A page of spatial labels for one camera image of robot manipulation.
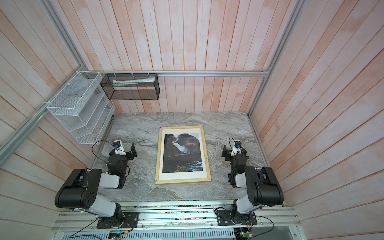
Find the waterfall landscape photo print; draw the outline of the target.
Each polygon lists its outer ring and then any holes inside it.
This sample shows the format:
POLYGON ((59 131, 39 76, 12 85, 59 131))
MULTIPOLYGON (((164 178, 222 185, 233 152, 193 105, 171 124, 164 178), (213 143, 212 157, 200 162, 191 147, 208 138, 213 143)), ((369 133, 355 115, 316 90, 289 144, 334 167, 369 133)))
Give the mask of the waterfall landscape photo print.
POLYGON ((197 133, 164 135, 163 173, 202 171, 202 150, 197 133))

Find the aluminium wall rail frame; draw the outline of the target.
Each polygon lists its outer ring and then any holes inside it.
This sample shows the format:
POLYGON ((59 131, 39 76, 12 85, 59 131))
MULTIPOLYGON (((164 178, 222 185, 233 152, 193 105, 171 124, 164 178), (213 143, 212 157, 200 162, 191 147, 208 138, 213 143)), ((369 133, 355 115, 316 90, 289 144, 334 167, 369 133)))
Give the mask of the aluminium wall rail frame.
POLYGON ((159 77, 156 100, 113 101, 108 140, 134 142, 139 157, 112 201, 229 200, 220 147, 240 138, 262 163, 248 122, 296 1, 1 1, 1 143, 50 103, 66 77, 159 77), (155 184, 158 131, 202 125, 211 178, 155 184))

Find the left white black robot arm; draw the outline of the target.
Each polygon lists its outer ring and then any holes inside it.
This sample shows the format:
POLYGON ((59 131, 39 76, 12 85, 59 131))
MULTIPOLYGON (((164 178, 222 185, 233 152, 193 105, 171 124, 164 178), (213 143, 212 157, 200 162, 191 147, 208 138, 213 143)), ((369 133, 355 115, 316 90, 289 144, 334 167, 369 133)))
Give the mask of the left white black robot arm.
POLYGON ((107 161, 108 170, 75 169, 57 192, 55 205, 69 210, 83 210, 94 214, 113 228, 123 224, 125 216, 118 203, 98 194, 99 189, 122 189, 130 174, 128 161, 138 156, 135 145, 126 152, 122 141, 113 142, 113 150, 107 161))

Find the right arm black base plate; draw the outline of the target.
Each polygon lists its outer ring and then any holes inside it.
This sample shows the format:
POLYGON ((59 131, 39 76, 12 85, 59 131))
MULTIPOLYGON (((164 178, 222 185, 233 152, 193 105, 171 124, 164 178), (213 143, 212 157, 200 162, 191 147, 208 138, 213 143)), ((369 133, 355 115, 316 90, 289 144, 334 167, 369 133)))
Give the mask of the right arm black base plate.
POLYGON ((257 225, 255 215, 238 214, 236 211, 226 210, 222 207, 214 209, 219 226, 253 226, 257 225))

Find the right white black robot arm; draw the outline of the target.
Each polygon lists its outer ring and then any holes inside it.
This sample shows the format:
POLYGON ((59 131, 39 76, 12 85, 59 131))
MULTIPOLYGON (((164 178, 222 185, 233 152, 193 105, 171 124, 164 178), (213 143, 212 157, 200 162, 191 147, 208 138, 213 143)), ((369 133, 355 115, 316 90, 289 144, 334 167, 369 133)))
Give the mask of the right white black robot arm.
POLYGON ((222 157, 231 164, 228 174, 231 186, 247 190, 244 197, 231 205, 230 220, 234 224, 249 221, 251 214, 262 207, 283 204, 284 193, 272 168, 248 166, 249 156, 241 142, 235 142, 231 149, 224 146, 222 157))

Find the aluminium slotted base rails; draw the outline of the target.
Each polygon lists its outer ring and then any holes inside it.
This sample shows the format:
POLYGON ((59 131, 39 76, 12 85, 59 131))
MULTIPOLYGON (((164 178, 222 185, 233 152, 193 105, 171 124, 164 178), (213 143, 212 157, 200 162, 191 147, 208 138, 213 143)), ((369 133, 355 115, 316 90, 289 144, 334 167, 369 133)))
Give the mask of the aluminium slotted base rails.
POLYGON ((293 207, 263 207, 255 213, 254 223, 235 225, 221 219, 233 200, 121 202, 126 220, 122 227, 112 228, 95 215, 83 211, 62 212, 53 229, 54 240, 108 239, 110 233, 122 239, 235 239, 235 231, 250 228, 251 235, 265 239, 284 230, 293 240, 306 236, 293 207))

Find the paper sheet inside black basket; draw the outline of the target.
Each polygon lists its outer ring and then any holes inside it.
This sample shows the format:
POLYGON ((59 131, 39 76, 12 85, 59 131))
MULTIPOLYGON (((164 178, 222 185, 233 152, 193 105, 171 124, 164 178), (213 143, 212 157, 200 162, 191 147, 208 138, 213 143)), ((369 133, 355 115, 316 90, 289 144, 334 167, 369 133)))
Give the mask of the paper sheet inside black basket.
POLYGON ((155 77, 139 78, 139 79, 126 79, 126 80, 113 80, 112 86, 122 90, 131 90, 138 88, 152 87, 155 84, 155 77))

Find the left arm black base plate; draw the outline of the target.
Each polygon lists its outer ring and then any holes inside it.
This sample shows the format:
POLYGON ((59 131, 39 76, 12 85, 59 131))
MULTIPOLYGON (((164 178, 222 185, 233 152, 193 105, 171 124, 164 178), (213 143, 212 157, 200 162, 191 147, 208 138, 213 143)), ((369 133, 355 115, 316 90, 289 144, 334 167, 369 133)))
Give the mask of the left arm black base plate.
POLYGON ((138 225, 139 212, 122 212, 109 218, 100 218, 97 229, 134 229, 138 225))

